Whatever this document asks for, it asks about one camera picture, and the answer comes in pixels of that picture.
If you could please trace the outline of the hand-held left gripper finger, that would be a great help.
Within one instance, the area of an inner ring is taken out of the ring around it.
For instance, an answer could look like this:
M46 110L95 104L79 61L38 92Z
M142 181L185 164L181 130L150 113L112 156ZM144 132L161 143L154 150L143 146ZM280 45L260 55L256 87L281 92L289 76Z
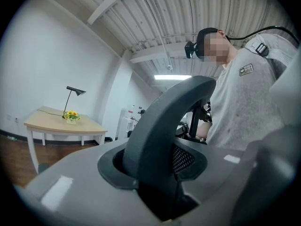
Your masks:
M285 126L257 141L251 170L232 215L233 226L292 226L300 210L301 127Z

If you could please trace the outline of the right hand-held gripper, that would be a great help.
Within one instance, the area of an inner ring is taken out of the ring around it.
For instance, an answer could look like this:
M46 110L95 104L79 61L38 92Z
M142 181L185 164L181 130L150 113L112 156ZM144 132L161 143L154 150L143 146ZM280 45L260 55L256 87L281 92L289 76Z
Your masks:
M200 112L200 120L204 122L212 123L212 116L211 116L211 103L208 101L202 108Z

